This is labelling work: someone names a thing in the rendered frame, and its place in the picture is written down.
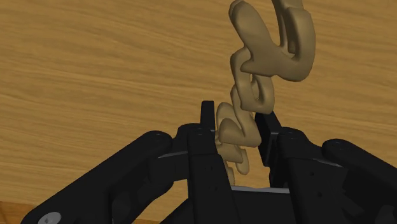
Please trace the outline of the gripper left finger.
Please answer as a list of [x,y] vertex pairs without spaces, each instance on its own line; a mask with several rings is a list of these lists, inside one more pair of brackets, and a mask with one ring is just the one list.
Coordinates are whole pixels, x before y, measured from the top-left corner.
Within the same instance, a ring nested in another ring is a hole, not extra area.
[[188,198],[165,224],[240,224],[232,189],[214,143],[214,104],[175,137],[152,130],[28,212],[21,224],[132,224],[175,181]]

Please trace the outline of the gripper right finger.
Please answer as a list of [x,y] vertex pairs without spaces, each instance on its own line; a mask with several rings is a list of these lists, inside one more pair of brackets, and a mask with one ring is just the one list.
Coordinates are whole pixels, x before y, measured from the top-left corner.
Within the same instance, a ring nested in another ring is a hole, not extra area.
[[318,146],[275,113],[254,120],[270,185],[289,189],[296,224],[397,224],[397,168],[343,139]]

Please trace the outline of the tan twisted chain-shaped object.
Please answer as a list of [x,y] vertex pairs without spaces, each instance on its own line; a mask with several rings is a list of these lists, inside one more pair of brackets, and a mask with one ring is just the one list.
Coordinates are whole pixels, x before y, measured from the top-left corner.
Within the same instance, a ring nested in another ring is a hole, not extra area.
[[228,12],[243,46],[230,57],[232,101],[221,102],[216,110],[215,143],[223,163],[234,163],[243,175],[249,173],[246,148],[263,141],[253,115],[269,115],[274,110],[272,77],[294,82],[306,79],[316,51],[314,24],[302,0],[271,2],[279,44],[272,41],[260,14],[245,0],[234,0]]

